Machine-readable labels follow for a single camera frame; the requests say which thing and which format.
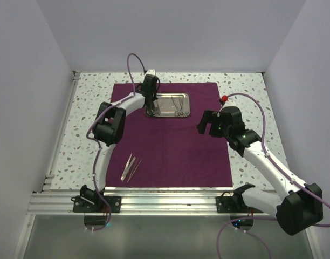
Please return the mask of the purple cloth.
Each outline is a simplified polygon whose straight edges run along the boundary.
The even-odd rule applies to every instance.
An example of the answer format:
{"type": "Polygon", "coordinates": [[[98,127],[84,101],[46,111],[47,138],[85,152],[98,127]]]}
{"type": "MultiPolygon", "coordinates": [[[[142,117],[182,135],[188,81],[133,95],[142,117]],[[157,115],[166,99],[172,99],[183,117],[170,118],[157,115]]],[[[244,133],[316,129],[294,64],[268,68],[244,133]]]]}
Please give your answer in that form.
{"type": "Polygon", "coordinates": [[[140,109],[126,117],[122,139],[115,147],[106,174],[108,187],[232,187],[228,145],[223,138],[199,134],[205,110],[220,109],[216,83],[162,83],[161,93],[184,92],[190,116],[150,118],[140,109]],[[129,156],[135,161],[120,180],[129,156]],[[142,159],[133,177],[129,175],[142,159]]]}

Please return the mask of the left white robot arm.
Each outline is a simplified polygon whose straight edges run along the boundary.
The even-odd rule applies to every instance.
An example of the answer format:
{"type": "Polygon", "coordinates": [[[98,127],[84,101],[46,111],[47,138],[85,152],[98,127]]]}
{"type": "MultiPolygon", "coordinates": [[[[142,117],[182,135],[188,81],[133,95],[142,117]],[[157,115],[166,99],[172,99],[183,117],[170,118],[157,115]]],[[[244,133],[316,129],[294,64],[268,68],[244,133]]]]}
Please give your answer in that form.
{"type": "Polygon", "coordinates": [[[147,113],[155,110],[159,78],[155,70],[144,74],[140,87],[126,97],[113,103],[101,103],[98,114],[87,132],[87,138],[98,144],[97,155],[92,169],[91,188],[101,194],[106,186],[106,174],[114,148],[122,139],[126,117],[144,108],[147,113]]]}

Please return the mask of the thin pointed steel tweezers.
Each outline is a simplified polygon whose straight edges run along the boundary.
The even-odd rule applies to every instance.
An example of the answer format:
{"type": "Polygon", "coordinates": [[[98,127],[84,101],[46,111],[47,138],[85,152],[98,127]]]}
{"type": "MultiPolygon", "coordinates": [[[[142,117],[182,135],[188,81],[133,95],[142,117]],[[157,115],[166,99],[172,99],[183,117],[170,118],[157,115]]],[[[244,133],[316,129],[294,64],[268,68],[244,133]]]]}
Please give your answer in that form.
{"type": "Polygon", "coordinates": [[[136,172],[136,170],[138,169],[140,163],[141,163],[142,159],[138,160],[137,164],[135,165],[135,167],[133,168],[131,174],[129,175],[129,178],[127,180],[127,183],[129,183],[129,181],[131,180],[131,178],[133,177],[134,173],[136,172]]]}

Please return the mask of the steel scalpel handle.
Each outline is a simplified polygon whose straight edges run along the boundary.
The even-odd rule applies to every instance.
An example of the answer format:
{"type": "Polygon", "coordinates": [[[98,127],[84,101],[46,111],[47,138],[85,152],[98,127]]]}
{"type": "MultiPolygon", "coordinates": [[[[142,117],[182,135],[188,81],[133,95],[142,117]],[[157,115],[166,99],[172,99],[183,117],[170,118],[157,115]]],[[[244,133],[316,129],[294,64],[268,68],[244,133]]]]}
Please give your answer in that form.
{"type": "Polygon", "coordinates": [[[149,103],[148,108],[147,108],[147,114],[148,114],[149,116],[153,117],[154,114],[155,114],[155,112],[156,112],[155,104],[154,104],[153,101],[151,101],[151,102],[149,103]]]}

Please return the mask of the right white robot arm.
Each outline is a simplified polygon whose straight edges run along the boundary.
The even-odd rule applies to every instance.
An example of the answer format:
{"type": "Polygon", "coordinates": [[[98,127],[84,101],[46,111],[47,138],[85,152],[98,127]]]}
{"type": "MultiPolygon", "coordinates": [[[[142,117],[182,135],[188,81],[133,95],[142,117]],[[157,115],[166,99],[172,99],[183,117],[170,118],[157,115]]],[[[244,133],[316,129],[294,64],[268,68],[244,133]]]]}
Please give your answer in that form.
{"type": "Polygon", "coordinates": [[[262,149],[262,139],[255,131],[246,129],[238,107],[205,110],[197,125],[199,134],[204,134],[208,124],[211,125],[210,136],[225,138],[229,146],[254,165],[276,191],[271,194],[253,184],[245,184],[235,189],[232,196],[216,197],[219,213],[246,213],[254,208],[274,217],[291,236],[322,220],[321,188],[296,177],[278,159],[275,159],[278,164],[273,165],[266,157],[270,151],[262,149]]]}

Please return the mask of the wide steel tweezers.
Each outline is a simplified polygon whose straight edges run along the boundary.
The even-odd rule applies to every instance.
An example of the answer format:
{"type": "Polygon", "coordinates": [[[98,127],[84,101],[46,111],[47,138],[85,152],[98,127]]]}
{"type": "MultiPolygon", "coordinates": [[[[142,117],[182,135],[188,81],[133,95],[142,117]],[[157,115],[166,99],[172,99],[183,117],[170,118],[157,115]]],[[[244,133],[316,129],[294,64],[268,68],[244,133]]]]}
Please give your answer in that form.
{"type": "Polygon", "coordinates": [[[134,161],[135,161],[135,157],[133,156],[133,154],[131,154],[127,160],[127,163],[125,165],[125,168],[124,168],[121,178],[120,178],[120,180],[122,182],[124,181],[125,177],[127,176],[128,172],[130,171],[134,161]]]}

